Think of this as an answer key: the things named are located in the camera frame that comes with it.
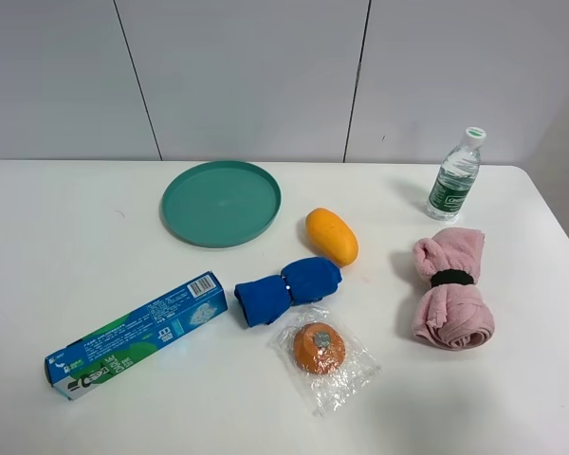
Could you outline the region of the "blue towel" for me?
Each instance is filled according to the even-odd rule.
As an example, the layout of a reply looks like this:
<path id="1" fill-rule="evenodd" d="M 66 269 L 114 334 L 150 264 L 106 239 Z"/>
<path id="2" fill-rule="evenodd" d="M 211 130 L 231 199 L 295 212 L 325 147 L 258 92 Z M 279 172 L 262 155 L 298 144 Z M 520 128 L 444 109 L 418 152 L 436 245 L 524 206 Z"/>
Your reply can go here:
<path id="1" fill-rule="evenodd" d="M 269 325 L 290 307 L 315 303 L 334 294 L 340 269 L 323 257 L 305 258 L 285 266 L 278 275 L 234 288 L 248 327 Z"/>

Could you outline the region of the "yellow mango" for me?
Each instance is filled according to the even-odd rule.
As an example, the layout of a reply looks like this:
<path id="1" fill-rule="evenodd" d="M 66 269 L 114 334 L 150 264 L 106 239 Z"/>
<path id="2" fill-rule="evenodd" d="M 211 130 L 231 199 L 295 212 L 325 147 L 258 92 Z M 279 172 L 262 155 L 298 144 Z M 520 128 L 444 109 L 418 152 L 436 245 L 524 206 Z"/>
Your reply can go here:
<path id="1" fill-rule="evenodd" d="M 352 229 L 334 212 L 317 208 L 305 218 L 310 243 L 338 266 L 352 264 L 358 256 L 358 240 Z"/>

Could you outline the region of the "teal round plate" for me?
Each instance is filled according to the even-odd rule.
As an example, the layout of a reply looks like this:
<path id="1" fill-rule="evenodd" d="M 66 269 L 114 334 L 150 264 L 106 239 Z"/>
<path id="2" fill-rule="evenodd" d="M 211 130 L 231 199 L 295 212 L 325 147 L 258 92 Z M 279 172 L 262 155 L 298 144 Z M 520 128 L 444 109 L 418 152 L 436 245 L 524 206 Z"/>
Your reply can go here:
<path id="1" fill-rule="evenodd" d="M 276 179 L 243 161 L 196 165 L 176 177 L 160 202 L 165 228 L 195 246 L 239 246 L 265 232 L 282 203 Z"/>

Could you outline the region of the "orange item in plastic bag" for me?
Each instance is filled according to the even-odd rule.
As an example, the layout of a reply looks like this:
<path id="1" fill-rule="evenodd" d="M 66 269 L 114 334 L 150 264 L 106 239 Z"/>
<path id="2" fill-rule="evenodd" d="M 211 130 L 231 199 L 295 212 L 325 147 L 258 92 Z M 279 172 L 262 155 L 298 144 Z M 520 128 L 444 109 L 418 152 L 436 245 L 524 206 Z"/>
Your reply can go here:
<path id="1" fill-rule="evenodd" d="M 323 306 L 292 313 L 269 343 L 315 415 L 343 407 L 380 372 L 364 345 Z"/>

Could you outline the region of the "clear water bottle green label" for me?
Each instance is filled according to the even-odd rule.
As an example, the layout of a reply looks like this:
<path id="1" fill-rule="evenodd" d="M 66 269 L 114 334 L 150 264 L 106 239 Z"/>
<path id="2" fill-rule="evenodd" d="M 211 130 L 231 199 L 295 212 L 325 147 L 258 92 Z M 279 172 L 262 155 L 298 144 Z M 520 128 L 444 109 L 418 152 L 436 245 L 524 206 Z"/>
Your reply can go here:
<path id="1" fill-rule="evenodd" d="M 442 161 L 426 205 L 432 219 L 452 222 L 457 218 L 477 178 L 485 139 L 485 130 L 468 127 Z"/>

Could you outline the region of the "pink rolled towel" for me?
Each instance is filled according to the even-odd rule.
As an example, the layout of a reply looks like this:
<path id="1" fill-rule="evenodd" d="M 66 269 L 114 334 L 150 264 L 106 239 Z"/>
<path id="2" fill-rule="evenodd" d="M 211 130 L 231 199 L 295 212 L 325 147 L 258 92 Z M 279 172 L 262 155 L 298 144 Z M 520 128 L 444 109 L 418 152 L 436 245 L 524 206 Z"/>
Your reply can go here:
<path id="1" fill-rule="evenodd" d="M 482 231 L 462 227 L 415 242 L 415 269 L 430 286 L 413 318 L 416 337 L 449 351 L 473 349 L 491 339 L 494 318 L 477 288 L 484 245 Z"/>

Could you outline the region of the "blue toothpaste box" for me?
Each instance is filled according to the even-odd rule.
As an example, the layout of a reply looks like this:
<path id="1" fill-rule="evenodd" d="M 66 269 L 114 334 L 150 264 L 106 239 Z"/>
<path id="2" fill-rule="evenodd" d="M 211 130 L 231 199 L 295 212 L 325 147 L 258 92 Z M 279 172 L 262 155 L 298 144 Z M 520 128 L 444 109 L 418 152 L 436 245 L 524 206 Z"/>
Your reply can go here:
<path id="1" fill-rule="evenodd" d="M 48 355 L 46 380 L 76 400 L 227 310 L 208 271 Z"/>

